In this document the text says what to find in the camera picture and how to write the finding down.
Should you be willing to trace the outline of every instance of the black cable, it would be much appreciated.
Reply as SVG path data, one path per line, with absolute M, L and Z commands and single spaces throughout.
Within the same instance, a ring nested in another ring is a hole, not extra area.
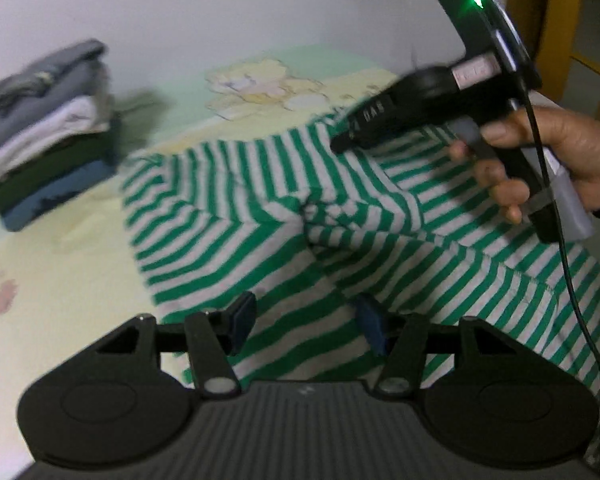
M 571 300 L 571 306 L 573 307 L 573 311 L 576 315 L 576 319 L 578 320 L 578 324 L 580 325 L 580 330 L 584 335 L 584 339 L 586 339 L 587 345 L 589 346 L 591 353 L 593 354 L 593 357 L 596 360 L 596 364 L 598 365 L 598 371 L 600 372 L 600 352 L 598 351 L 598 348 L 596 348 L 596 344 L 593 341 L 591 334 L 589 333 L 587 322 L 582 317 L 582 311 L 580 310 L 580 305 L 578 304 L 578 298 L 576 297 L 575 290 L 573 290 L 573 282 L 571 281 L 571 271 L 569 270 L 569 261 L 567 258 L 567 249 L 564 241 L 564 233 L 562 232 L 562 223 L 560 222 L 560 213 L 558 212 L 558 207 L 555 203 L 554 192 L 551 188 L 549 171 L 546 167 L 546 160 L 544 158 L 544 151 L 542 148 L 542 139 L 540 138 L 540 129 L 538 128 L 538 122 L 536 121 L 536 115 L 534 114 L 533 105 L 531 104 L 531 100 L 529 99 L 529 90 L 522 76 L 518 76 L 516 78 L 516 81 L 518 83 L 518 89 L 520 90 L 520 98 L 522 99 L 523 105 L 525 106 L 526 114 L 529 118 L 529 123 L 531 124 L 531 132 L 534 136 L 536 153 L 538 154 L 538 161 L 540 162 L 542 184 L 547 189 L 547 192 L 550 194 L 551 203 L 554 209 L 555 224 L 558 229 L 558 247 L 560 250 L 560 259 L 562 260 L 562 271 L 564 273 L 564 281 L 567 284 L 567 291 L 569 293 L 569 299 Z M 598 443 L 598 461 L 600 466 L 600 441 Z

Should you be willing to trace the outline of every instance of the gray folded garment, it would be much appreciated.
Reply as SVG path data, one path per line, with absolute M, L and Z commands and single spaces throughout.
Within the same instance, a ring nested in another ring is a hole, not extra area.
M 94 95 L 106 74 L 98 60 L 105 51 L 97 40 L 83 41 L 0 81 L 0 146 L 65 102 Z

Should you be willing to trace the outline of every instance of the dark green folded garment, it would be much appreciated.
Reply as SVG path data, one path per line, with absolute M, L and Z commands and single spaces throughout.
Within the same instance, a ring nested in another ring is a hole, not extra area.
M 118 162 L 119 119 L 113 118 L 111 128 L 100 134 L 70 137 L 10 171 L 0 181 L 0 214 L 20 203 L 49 182 L 94 160 L 115 166 Z

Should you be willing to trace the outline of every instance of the blue gripper pad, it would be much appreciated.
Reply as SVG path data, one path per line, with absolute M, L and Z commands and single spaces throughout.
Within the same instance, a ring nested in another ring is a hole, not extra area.
M 231 354 L 240 353 L 242 346 L 256 322 L 258 302 L 252 292 L 242 293 L 227 309 L 230 317 L 229 340 L 232 343 Z
M 356 322 L 360 332 L 376 355 L 387 355 L 384 312 L 380 304 L 370 294 L 359 294 L 349 302 L 356 309 Z

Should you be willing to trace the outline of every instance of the green and white striped garment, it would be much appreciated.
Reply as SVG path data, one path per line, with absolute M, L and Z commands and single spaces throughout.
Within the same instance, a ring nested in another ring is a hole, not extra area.
M 500 220 L 470 168 L 446 156 L 447 131 L 341 156 L 329 148 L 335 133 L 327 116 L 263 140 L 128 163 L 126 223 L 161 321 L 225 308 L 251 290 L 258 320 L 232 359 L 243 383 L 372 380 L 381 360 L 347 304 L 364 291 L 434 322 L 479 316 L 597 393 L 556 247 Z M 600 348 L 600 265 L 579 245 L 569 256 Z M 427 383 L 451 368 L 448 356 L 430 358 Z

